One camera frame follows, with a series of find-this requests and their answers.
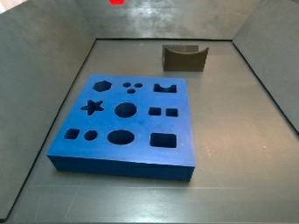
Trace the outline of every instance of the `hexagon-shaped hole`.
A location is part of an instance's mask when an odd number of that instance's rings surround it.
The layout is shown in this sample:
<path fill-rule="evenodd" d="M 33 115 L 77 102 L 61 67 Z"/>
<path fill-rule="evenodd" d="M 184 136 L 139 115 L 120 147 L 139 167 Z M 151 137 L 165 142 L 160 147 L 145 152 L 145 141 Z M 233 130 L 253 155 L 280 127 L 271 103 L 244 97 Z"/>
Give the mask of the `hexagon-shaped hole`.
<path fill-rule="evenodd" d="M 104 92 L 104 91 L 108 91 L 110 89 L 110 86 L 112 86 L 112 83 L 102 80 L 102 81 L 94 83 L 93 89 L 98 92 Z"/>

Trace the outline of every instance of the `gray object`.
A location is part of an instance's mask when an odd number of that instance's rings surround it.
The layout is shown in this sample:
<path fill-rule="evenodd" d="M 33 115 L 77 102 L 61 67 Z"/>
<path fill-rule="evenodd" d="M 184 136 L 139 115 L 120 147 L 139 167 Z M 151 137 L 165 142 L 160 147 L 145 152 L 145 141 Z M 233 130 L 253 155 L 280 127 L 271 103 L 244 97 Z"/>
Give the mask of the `gray object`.
<path fill-rule="evenodd" d="M 299 4 L 264 0 L 233 38 L 240 53 L 299 132 Z"/>
<path fill-rule="evenodd" d="M 260 0 L 76 0 L 98 39 L 232 39 Z"/>
<path fill-rule="evenodd" d="M 0 221 L 93 41 L 70 0 L 30 0 L 0 15 Z"/>
<path fill-rule="evenodd" d="M 204 75 L 164 73 L 161 45 L 209 46 Z M 189 184 L 54 170 L 45 154 L 92 72 L 185 78 L 199 164 Z M 299 222 L 297 170 L 297 136 L 231 42 L 100 40 L 6 223 Z"/>
<path fill-rule="evenodd" d="M 199 52 L 197 45 L 164 45 L 163 70 L 167 72 L 201 72 L 209 48 Z"/>

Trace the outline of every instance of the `oval hole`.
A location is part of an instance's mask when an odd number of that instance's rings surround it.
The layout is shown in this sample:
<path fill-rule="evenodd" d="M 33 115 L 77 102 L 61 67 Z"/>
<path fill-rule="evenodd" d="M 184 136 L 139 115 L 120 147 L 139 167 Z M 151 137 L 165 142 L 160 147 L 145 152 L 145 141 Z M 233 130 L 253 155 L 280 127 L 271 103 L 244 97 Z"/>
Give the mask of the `oval hole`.
<path fill-rule="evenodd" d="M 108 133 L 106 140 L 112 144 L 129 144 L 135 140 L 135 135 L 128 130 L 119 129 Z"/>
<path fill-rule="evenodd" d="M 98 136 L 98 133 L 94 131 L 94 130 L 89 130 L 85 135 L 84 135 L 84 138 L 88 140 L 88 141 L 92 141 L 93 139 L 96 139 L 96 137 Z"/>

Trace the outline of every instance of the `rounded square hole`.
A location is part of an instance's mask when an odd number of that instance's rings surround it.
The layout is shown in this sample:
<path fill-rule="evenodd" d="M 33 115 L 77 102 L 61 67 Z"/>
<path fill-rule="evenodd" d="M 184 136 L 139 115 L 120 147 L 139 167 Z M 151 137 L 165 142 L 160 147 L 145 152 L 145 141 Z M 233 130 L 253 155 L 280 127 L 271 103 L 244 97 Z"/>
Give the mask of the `rounded square hole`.
<path fill-rule="evenodd" d="M 161 109 L 160 108 L 149 108 L 148 115 L 149 116 L 160 116 L 161 115 Z"/>
<path fill-rule="evenodd" d="M 149 144 L 153 147 L 176 148 L 176 135 L 164 133 L 152 133 Z"/>
<path fill-rule="evenodd" d="M 68 129 L 64 135 L 65 139 L 76 139 L 78 137 L 80 130 L 78 129 Z"/>
<path fill-rule="evenodd" d="M 165 115 L 167 116 L 179 116 L 177 108 L 168 108 L 165 110 Z"/>

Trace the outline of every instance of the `star-shaped hole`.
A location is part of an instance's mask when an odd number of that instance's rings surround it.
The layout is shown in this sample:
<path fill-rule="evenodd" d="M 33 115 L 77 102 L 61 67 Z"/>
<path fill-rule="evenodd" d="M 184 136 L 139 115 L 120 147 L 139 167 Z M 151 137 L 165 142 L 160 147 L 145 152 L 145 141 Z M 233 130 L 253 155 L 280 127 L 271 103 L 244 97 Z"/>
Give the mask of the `star-shaped hole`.
<path fill-rule="evenodd" d="M 88 106 L 81 107 L 81 110 L 88 111 L 88 116 L 93 114 L 94 111 L 102 111 L 104 109 L 100 107 L 102 101 L 88 101 Z"/>

